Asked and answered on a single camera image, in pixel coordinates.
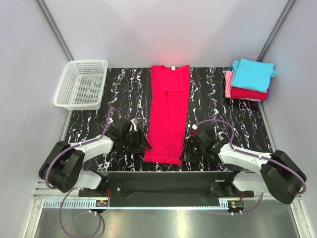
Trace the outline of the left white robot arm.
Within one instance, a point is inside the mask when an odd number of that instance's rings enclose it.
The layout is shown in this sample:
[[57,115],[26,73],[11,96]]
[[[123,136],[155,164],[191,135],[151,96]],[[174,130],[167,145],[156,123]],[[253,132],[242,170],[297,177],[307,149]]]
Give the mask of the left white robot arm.
[[62,193],[87,188],[95,196],[102,196],[107,190],[107,184],[102,181],[106,175],[83,170],[82,165],[120,146],[131,153],[143,153],[152,148],[142,130],[137,128],[137,120],[124,119],[118,126],[111,125],[101,135],[84,142],[57,142],[40,167],[39,178],[48,188]]

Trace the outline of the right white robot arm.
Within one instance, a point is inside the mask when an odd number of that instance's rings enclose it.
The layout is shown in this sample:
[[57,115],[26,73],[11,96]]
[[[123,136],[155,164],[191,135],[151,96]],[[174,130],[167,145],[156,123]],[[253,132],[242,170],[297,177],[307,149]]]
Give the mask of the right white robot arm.
[[226,180],[212,188],[218,196],[234,197],[245,191],[269,193],[279,202],[289,205],[306,189],[306,176],[285,152],[262,153],[235,147],[224,140],[213,140],[199,128],[185,140],[180,160],[196,163],[201,158],[242,169],[233,171]]

